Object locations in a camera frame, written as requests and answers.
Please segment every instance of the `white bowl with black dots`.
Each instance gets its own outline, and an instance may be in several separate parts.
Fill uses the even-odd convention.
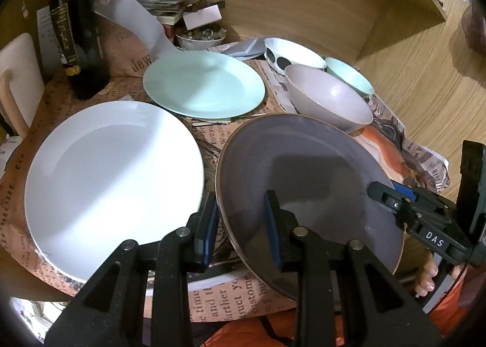
[[[265,39],[265,58],[268,64],[280,74],[291,64],[325,69],[326,62],[318,54],[303,45],[276,37]]]

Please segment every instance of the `gray plate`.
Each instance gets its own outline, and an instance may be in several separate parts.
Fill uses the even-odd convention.
[[[263,197],[274,189],[283,209],[324,239],[362,240],[391,272],[403,231],[369,199],[372,181],[392,186],[375,159],[347,134],[316,119],[273,114],[242,125],[223,148],[216,195],[231,242],[245,264],[279,293],[295,299],[297,275],[274,266]]]

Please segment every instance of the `orange clothing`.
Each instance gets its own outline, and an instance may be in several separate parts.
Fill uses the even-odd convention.
[[[461,281],[456,288],[433,310],[429,317],[439,331],[446,335],[459,323],[466,309],[458,306]],[[295,311],[284,311],[266,316],[278,337],[293,338]],[[343,319],[335,317],[336,345],[344,344]],[[258,317],[230,321],[205,342],[206,347],[282,347],[271,338]]]

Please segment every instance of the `bottle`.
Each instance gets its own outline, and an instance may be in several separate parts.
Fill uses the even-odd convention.
[[[89,99],[110,79],[96,30],[93,0],[50,0],[49,8],[61,62],[74,95]]]

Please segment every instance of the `bowl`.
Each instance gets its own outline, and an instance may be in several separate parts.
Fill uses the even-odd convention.
[[[190,40],[180,37],[176,34],[179,45],[188,51],[203,51],[206,48],[215,47],[221,45],[226,38],[226,35],[222,39],[217,40]]]
[[[326,62],[318,54],[303,45],[288,40],[265,39],[265,58],[268,64],[280,74],[284,74],[285,67],[291,64],[324,69]]]
[[[327,57],[325,60],[327,64],[326,71],[332,76],[339,78],[342,82],[348,84],[361,96],[370,96],[375,93],[370,82],[360,72],[356,71],[348,64],[332,57]]]
[[[349,133],[373,121],[366,102],[346,83],[322,70],[292,65],[285,69],[290,99],[299,113]]]

